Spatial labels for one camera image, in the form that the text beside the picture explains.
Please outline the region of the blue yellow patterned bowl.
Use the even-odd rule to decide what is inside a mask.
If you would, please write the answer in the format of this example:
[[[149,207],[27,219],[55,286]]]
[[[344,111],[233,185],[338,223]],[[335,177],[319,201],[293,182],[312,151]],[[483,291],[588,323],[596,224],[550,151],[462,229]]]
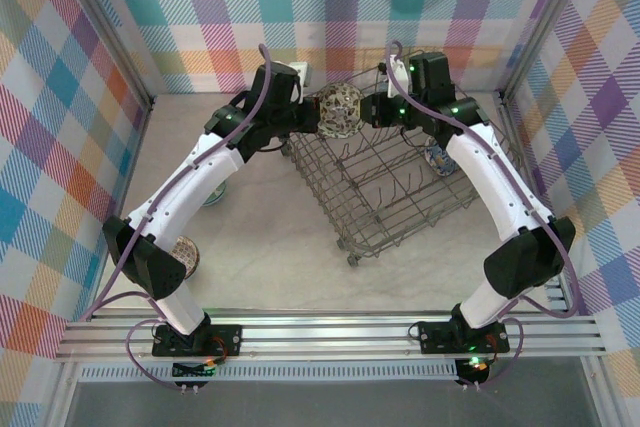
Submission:
[[[453,174],[458,168],[457,163],[438,144],[425,147],[425,159],[434,172],[441,177]]]

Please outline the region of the green leaf print bowl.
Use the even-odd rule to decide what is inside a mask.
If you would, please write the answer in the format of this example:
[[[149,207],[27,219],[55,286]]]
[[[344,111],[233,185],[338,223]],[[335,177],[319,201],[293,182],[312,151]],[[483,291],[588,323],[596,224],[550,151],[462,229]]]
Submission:
[[[203,206],[209,207],[209,206],[215,205],[217,202],[219,202],[223,198],[223,196],[226,193],[226,190],[227,190],[227,183],[222,182],[206,198],[206,200],[203,202]]]

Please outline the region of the brown floral lattice bowl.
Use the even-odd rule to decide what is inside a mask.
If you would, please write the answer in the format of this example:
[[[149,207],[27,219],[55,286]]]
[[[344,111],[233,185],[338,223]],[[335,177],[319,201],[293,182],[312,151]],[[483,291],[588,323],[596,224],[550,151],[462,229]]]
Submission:
[[[200,252],[193,240],[179,236],[170,255],[181,262],[186,269],[185,278],[191,277],[200,264]]]

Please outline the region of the black controller board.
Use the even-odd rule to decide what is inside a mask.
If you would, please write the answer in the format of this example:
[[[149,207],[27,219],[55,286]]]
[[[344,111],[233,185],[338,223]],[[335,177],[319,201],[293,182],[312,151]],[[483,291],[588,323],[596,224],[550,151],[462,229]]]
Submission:
[[[175,385],[182,393],[192,391],[197,394],[207,385],[207,379],[214,376],[216,368],[216,362],[211,359],[203,363],[174,362],[172,364],[172,377]]]
[[[464,388],[486,382],[490,375],[491,361],[471,357],[455,361],[457,379],[455,382]]]

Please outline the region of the aluminium frame post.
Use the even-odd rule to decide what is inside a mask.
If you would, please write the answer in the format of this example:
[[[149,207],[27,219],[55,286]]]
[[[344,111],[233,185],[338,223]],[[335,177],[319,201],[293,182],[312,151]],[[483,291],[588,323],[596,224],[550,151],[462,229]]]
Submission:
[[[151,109],[154,96],[146,87],[142,76],[139,74],[133,59],[129,55],[125,45],[117,33],[114,23],[111,21],[101,0],[80,0],[88,13],[101,39],[105,42],[107,50],[112,54],[115,63],[121,70],[123,77],[135,92],[137,99]]]
[[[524,30],[511,52],[505,70],[498,83],[497,94],[503,104],[514,97],[541,48],[555,27],[569,0],[535,0],[529,12]]]

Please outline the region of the long aluminium mounting rail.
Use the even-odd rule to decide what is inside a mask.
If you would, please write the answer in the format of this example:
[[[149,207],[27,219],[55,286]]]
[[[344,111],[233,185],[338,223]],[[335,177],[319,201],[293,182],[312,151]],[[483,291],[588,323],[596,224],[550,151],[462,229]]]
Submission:
[[[152,357],[155,329],[144,322],[147,309],[100,310],[89,322],[66,327],[56,359],[124,361]],[[591,317],[553,319],[531,312],[517,314],[505,339],[511,353],[524,357],[601,356],[606,349]],[[215,326],[238,325],[242,360],[328,361],[396,360],[422,357],[417,322],[441,322],[432,312],[321,312],[220,310]]]

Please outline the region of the aluminium side rail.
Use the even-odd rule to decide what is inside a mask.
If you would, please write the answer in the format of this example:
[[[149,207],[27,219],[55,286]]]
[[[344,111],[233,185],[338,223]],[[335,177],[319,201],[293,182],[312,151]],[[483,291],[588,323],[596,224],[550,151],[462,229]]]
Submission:
[[[548,303],[548,309],[554,312],[567,312],[570,310],[570,302],[561,282],[551,279],[544,285],[544,293]]]

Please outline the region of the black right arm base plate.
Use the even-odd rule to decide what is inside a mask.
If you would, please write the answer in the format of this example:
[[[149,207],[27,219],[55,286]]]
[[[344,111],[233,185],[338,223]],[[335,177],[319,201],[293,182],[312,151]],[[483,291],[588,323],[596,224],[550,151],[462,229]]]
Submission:
[[[414,326],[417,328],[414,339],[419,342],[422,354],[501,354],[510,351],[505,325],[500,322],[480,329],[471,329],[453,320],[418,321]]]

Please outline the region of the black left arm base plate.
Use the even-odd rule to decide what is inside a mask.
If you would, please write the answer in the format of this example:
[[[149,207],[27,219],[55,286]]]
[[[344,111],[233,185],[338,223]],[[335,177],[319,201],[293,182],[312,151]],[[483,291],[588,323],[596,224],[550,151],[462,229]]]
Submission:
[[[204,325],[185,335],[163,324],[152,336],[153,357],[235,357],[240,354],[242,326]]]

